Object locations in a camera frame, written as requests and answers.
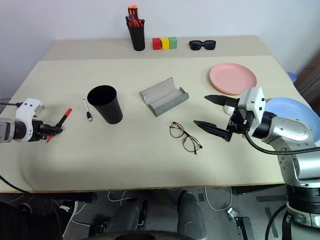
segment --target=table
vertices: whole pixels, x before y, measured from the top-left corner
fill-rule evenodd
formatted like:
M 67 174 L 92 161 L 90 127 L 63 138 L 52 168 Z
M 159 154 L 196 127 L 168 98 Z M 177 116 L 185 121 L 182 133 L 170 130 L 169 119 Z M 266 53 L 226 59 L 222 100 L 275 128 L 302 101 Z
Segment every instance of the table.
M 129 39 L 65 40 L 53 44 L 33 68 L 10 102 L 32 97 L 45 110 L 39 119 L 55 125 L 68 108 L 73 111 L 64 132 L 50 143 L 44 141 L 0 145 L 0 173 L 12 184 L 38 192 L 97 191 L 195 186 L 243 186 L 283 183 L 277 156 L 253 149 L 240 135 L 230 143 L 197 127 L 193 120 L 227 126 L 223 107 L 204 96 L 222 94 L 209 81 L 216 64 L 232 62 L 249 68 L 257 77 L 266 99 L 289 97 L 306 101 L 266 46 L 254 36 L 209 37 L 216 50 L 191 51 L 178 38 L 178 49 L 151 48 L 136 52 Z M 155 117 L 139 92 L 173 77 L 189 99 Z M 123 112 L 111 125 L 91 107 L 88 122 L 82 99 L 98 85 L 117 90 Z M 6 107 L 2 116 L 14 118 L 16 109 Z M 175 121 L 197 138 L 203 149 L 197 155 L 173 138 Z M 260 146 L 272 149 L 260 140 Z M 1 192 L 12 188 L 0 184 Z

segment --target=eyeglasses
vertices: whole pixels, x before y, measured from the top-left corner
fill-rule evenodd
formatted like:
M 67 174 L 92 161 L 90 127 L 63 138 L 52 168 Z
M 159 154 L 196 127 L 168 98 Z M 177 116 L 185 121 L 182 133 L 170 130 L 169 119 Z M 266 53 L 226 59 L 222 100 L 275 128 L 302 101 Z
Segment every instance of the eyeglasses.
M 193 136 L 190 136 L 184 128 L 177 122 L 173 122 L 172 125 L 170 126 L 170 134 L 172 137 L 175 139 L 181 138 L 184 134 L 186 137 L 183 140 L 183 147 L 185 150 L 188 152 L 194 153 L 197 155 L 197 151 L 199 149 L 202 149 L 202 146 L 200 145 L 199 141 L 194 138 Z
M 216 48 L 216 41 L 215 40 L 206 40 L 206 41 L 199 41 L 193 40 L 189 42 L 191 50 L 200 50 L 202 46 L 204 46 L 207 50 L 213 50 Z

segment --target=pink plate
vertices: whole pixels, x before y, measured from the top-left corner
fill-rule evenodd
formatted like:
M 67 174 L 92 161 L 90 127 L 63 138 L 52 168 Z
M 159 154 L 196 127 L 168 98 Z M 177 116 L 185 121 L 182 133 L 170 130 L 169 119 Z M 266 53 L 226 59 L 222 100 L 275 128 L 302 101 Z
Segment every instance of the pink plate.
M 236 63 L 215 65 L 210 70 L 210 80 L 216 89 L 228 95 L 241 95 L 257 85 L 254 73 Z

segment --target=glasses frame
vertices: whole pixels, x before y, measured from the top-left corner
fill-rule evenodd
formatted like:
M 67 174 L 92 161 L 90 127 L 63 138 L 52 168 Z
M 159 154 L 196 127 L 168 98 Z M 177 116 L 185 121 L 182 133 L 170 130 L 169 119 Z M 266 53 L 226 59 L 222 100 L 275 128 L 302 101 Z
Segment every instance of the glasses frame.
M 173 135 L 172 135 L 171 129 L 176 129 L 176 127 L 173 127 L 173 125 L 177 125 L 177 126 L 179 127 L 179 129 L 182 130 L 182 134 L 181 134 L 180 136 L 173 136 Z M 171 135 L 173 138 L 175 138 L 175 139 L 179 139 L 179 138 L 181 138 L 183 135 L 186 135 L 186 137 L 185 137 L 184 140 L 183 140 L 182 145 L 183 145 L 184 149 L 187 150 L 187 151 L 190 152 L 190 153 L 194 153 L 195 155 L 197 155 L 197 151 L 198 151 L 199 149 L 202 149 L 202 148 L 203 148 L 203 147 L 201 146 L 200 142 L 199 142 L 194 136 L 191 136 L 189 133 L 187 133 L 187 132 L 185 131 L 184 127 L 183 127 L 181 124 L 179 124 L 179 123 L 177 123 L 177 122 L 175 122 L 175 121 L 174 121 L 174 122 L 171 124 L 171 126 L 169 127 L 169 132 L 170 132 L 170 135 Z M 186 149 L 186 147 L 185 147 L 185 142 L 186 142 L 187 138 L 190 138 L 190 139 L 191 139 L 191 141 L 192 141 L 192 143 L 193 143 L 194 151 L 189 151 L 188 149 Z M 195 143 L 197 143 L 197 144 L 199 145 L 199 148 L 198 148 L 198 149 L 196 149 Z
M 201 46 L 199 49 L 192 49 L 191 48 L 191 44 L 192 43 L 200 43 Z M 213 49 L 208 49 L 206 48 L 206 43 L 213 43 Z M 200 50 L 202 47 L 204 47 L 206 50 L 214 50 L 216 48 L 216 41 L 215 40 L 205 40 L 205 41 L 200 41 L 200 40 L 192 40 L 192 41 L 189 41 L 189 45 L 190 45 L 190 49 L 193 50 L 193 51 L 198 51 Z

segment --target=white wall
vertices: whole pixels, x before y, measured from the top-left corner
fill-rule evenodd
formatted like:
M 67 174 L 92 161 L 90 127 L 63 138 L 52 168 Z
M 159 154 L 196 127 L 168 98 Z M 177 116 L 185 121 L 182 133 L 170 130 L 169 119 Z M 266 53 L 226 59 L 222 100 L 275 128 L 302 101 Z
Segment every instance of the white wall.
M 147 37 L 257 35 L 286 71 L 299 72 L 320 48 L 320 0 L 1 0 L 0 4 L 0 98 L 15 93 L 55 39 L 128 37 L 129 4 L 139 6 Z

